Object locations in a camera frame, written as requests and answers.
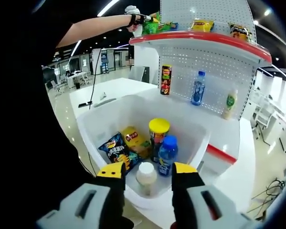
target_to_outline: blue bottle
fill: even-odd
[[[176,161],[177,154],[177,138],[172,135],[166,136],[159,149],[158,171],[160,175],[167,177],[171,174],[172,166]]]
[[[200,106],[202,97],[204,95],[204,88],[205,88],[204,77],[205,77],[205,72],[199,71],[197,80],[195,80],[194,82],[194,91],[191,98],[191,103],[195,106]]]

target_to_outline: shiny floor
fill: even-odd
[[[102,74],[96,76],[96,83],[101,83],[104,81],[117,79],[121,77],[128,77],[129,68],[122,68],[108,74]],[[89,76],[90,83],[93,82],[93,76]],[[49,90],[48,95],[53,107],[53,110],[56,114],[56,117],[62,126],[66,136],[77,148],[79,157],[85,165],[85,167],[93,174],[98,172],[98,168],[93,162],[90,161],[88,156],[88,150],[82,140],[82,137],[79,133],[79,129],[76,124],[76,119],[73,114],[71,107],[69,92],[72,92],[75,89],[68,89],[64,87],[63,93],[58,94],[52,89]],[[283,179],[284,174],[283,170],[286,168],[286,153],[283,152],[280,142],[277,141],[272,146],[268,146],[259,138],[255,140],[255,155],[256,155],[256,174],[255,174],[255,186],[252,193],[252,197],[266,190],[266,187],[276,178]],[[252,200],[251,206],[248,209],[248,216],[256,218],[261,216],[261,213],[269,203],[261,206],[266,199],[266,193],[261,194],[260,196]],[[142,223],[136,227],[136,229],[157,229],[159,228],[147,218],[142,216],[127,200],[124,207],[125,217],[141,217],[143,219]]]

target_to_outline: blue chip bag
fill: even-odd
[[[99,150],[104,151],[112,163],[123,161],[126,173],[141,161],[140,156],[128,148],[120,132],[101,145]]]

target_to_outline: green snack bag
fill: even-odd
[[[159,12],[153,13],[150,16],[157,19],[157,21],[160,20],[160,13]],[[144,22],[142,35],[157,33],[158,24],[159,24],[159,22],[150,22],[150,21]]]

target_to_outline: blue bottle cap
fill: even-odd
[[[177,138],[173,135],[168,135],[163,139],[163,146],[168,149],[177,147]]]
[[[198,75],[205,76],[205,72],[199,71],[199,72],[198,72]]]

